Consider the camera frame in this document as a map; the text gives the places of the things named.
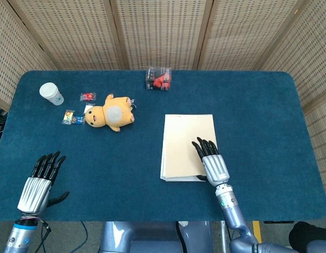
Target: white paper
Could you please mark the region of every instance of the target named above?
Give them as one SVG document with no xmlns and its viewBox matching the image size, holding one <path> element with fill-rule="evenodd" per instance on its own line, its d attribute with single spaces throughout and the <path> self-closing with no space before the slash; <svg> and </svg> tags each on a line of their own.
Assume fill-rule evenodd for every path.
<svg viewBox="0 0 326 253">
<path fill-rule="evenodd" d="M 87 110 L 89 110 L 92 107 L 93 107 L 93 105 L 86 105 L 85 108 L 84 108 L 83 114 L 85 114 L 87 112 Z"/>
<path fill-rule="evenodd" d="M 205 176 L 203 164 L 191 144 L 197 137 L 216 144 L 213 116 L 165 116 L 160 178 L 166 181 L 200 181 L 196 175 Z"/>
</svg>

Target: floor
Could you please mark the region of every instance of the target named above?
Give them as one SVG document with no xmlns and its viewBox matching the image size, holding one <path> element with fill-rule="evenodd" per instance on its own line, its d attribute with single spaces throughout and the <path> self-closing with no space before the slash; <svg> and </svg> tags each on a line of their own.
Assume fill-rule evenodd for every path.
<svg viewBox="0 0 326 253">
<path fill-rule="evenodd" d="M 326 228 L 326 218 L 321 220 L 307 221 L 310 224 L 318 227 Z M 84 227 L 80 222 L 49 222 L 52 232 L 45 241 L 46 252 L 63 252 L 70 253 L 73 249 L 79 246 L 85 240 Z M 85 222 L 88 231 L 88 240 L 82 248 L 75 251 L 77 253 L 96 253 L 98 252 L 100 239 L 102 235 L 102 222 Z M 0 253 L 4 251 L 7 237 L 11 232 L 13 222 L 0 222 Z M 252 222 L 248 222 L 248 226 L 253 231 Z M 260 223 L 261 234 L 263 241 L 270 241 L 275 244 L 284 246 L 289 245 L 288 235 L 294 224 L 263 224 Z M 221 253 L 222 247 L 220 244 L 219 222 L 212 223 L 214 253 Z M 39 226 L 36 232 L 41 238 L 41 227 Z M 31 245 L 30 252 L 34 252 L 40 240 L 34 240 Z"/>
</svg>

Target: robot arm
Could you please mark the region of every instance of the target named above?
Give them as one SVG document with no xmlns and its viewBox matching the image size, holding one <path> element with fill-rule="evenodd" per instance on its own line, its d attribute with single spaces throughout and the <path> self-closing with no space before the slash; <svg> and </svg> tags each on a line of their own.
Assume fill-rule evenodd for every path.
<svg viewBox="0 0 326 253">
<path fill-rule="evenodd" d="M 60 166 L 65 160 L 65 156 L 57 160 L 59 155 L 60 152 L 56 152 L 40 157 L 31 176 L 27 178 L 17 206 L 22 216 L 14 222 L 4 253 L 27 253 L 38 221 L 46 229 L 46 234 L 38 249 L 51 232 L 50 227 L 40 218 L 40 215 L 46 207 L 60 203 L 69 195 L 69 192 L 66 191 L 60 197 L 49 200 L 50 190 L 54 185 Z"/>
<path fill-rule="evenodd" d="M 216 187 L 216 196 L 228 227 L 237 230 L 239 237 L 230 242 L 231 253 L 298 253 L 297 251 L 268 242 L 258 244 L 257 239 L 246 225 L 232 186 L 225 162 L 216 145 L 197 137 L 199 144 L 192 142 L 203 162 L 207 181 Z"/>
</svg>

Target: plush toy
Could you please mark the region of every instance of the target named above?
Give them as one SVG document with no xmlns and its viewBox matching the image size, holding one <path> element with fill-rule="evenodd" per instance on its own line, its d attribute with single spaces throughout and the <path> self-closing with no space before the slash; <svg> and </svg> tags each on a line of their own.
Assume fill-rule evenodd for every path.
<svg viewBox="0 0 326 253">
<path fill-rule="evenodd" d="M 92 127 L 108 125 L 112 130 L 120 132 L 120 127 L 134 122 L 131 110 L 130 98 L 114 98 L 113 94 L 109 94 L 104 106 L 93 106 L 85 113 L 85 120 Z"/>
</svg>

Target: white cup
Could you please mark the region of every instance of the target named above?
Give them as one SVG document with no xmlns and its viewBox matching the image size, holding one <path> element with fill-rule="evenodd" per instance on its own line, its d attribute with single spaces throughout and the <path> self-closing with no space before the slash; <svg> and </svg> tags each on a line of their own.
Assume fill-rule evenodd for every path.
<svg viewBox="0 0 326 253">
<path fill-rule="evenodd" d="M 59 89 L 54 83 L 45 83 L 40 87 L 40 95 L 45 99 L 51 101 L 55 105 L 63 103 L 64 99 Z"/>
</svg>

